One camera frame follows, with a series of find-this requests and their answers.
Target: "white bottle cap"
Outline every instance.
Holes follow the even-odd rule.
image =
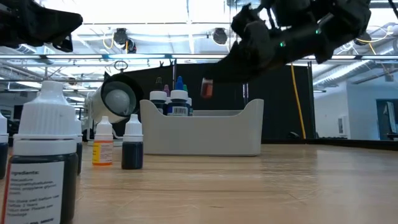
[[[172,100],[174,99],[188,100],[188,92],[185,90],[173,90],[170,94],[170,98]]]
[[[75,109],[66,101],[62,89],[62,83],[44,81],[40,95],[24,104],[19,131],[14,135],[14,155],[76,152]]]
[[[152,91],[149,93],[149,100],[167,100],[167,93],[164,91]]]
[[[75,109],[59,82],[44,81],[40,95],[25,103],[15,139],[74,139]]]
[[[142,141],[142,124],[138,120],[138,115],[132,114],[129,122],[126,123],[123,136],[124,142],[141,142]]]
[[[112,124],[109,122],[108,116],[102,116],[101,122],[97,124],[95,135],[97,136],[113,136]]]
[[[8,142],[7,118],[0,113],[0,142]]]

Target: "yellow label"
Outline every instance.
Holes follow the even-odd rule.
[[[94,141],[93,163],[110,164],[113,160],[113,141]]]

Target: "white wall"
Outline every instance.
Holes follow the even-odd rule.
[[[350,138],[346,84],[314,93],[315,128],[320,137],[343,137],[338,132],[338,118],[346,116],[346,136]]]
[[[347,85],[352,139],[380,140],[376,99],[398,99],[397,86]]]

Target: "yellow cable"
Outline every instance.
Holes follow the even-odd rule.
[[[302,132],[303,132],[303,138],[306,139],[307,137],[306,137],[306,135],[305,135],[303,114],[301,113],[301,105],[300,105],[299,93],[297,92],[297,85],[296,85],[296,78],[295,78],[295,76],[294,76],[293,63],[290,64],[290,68],[291,68],[291,70],[292,70],[292,80],[293,80],[294,93],[295,93],[295,95],[296,95],[296,102],[297,102],[298,114],[300,115],[301,130],[302,130]]]
[[[376,39],[376,40],[361,40],[361,39],[359,39],[359,38],[356,38],[357,40],[359,40],[359,41],[361,41],[361,42],[364,42],[364,43],[376,43],[376,42],[379,42],[380,40],[384,40],[386,37],[388,37],[388,32],[389,32],[389,28],[387,28],[387,31],[385,31],[386,32],[386,34],[385,34],[385,36],[384,37],[381,37],[381,38],[378,38],[378,39]]]
[[[109,47],[105,43],[105,33],[104,33],[104,38],[102,39],[102,43],[104,44],[104,47],[106,47],[107,49],[111,49],[113,47],[113,38],[114,38],[114,34],[112,34],[112,43],[111,43],[111,46]]]
[[[376,51],[374,51],[374,48],[371,43],[369,43],[369,47],[371,48],[372,52],[376,55]]]

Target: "bottle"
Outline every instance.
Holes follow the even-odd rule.
[[[7,118],[0,113],[0,179],[6,175],[8,158]]]
[[[63,84],[42,82],[25,103],[9,160],[1,223],[70,223],[75,214],[78,158],[75,109]]]
[[[172,99],[168,96],[166,97],[166,103],[164,103],[164,113],[163,115],[167,115],[168,111],[169,111],[169,103],[172,102]]]
[[[154,91],[163,91],[162,77],[156,78]]]
[[[177,78],[175,90],[170,94],[171,103],[167,109],[168,116],[188,116],[188,92],[183,90],[182,77]]]
[[[163,114],[167,115],[167,107],[168,107],[169,103],[171,102],[171,100],[170,100],[170,90],[169,90],[169,85],[168,84],[164,85],[163,91],[167,94],[166,102],[163,105]]]
[[[184,84],[184,91],[186,91],[188,93],[188,88],[187,88],[186,84]],[[187,100],[187,104],[188,104],[188,116],[192,116],[192,113],[191,113],[192,99],[189,98],[189,97],[188,97],[188,100]]]
[[[124,130],[122,169],[141,169],[143,160],[142,124],[138,121],[138,116],[132,114]]]
[[[189,104],[188,116],[193,116],[192,98],[188,97],[187,103]]]
[[[83,154],[83,135],[81,133],[81,121],[75,117],[75,131],[76,131],[76,153],[78,157],[77,175],[81,172],[81,157]]]
[[[97,124],[93,145],[93,165],[112,165],[113,161],[113,134],[112,124],[107,116],[102,116]]]
[[[152,91],[149,93],[149,100],[155,104],[157,110],[163,114],[164,105],[166,103],[167,93],[164,91]]]

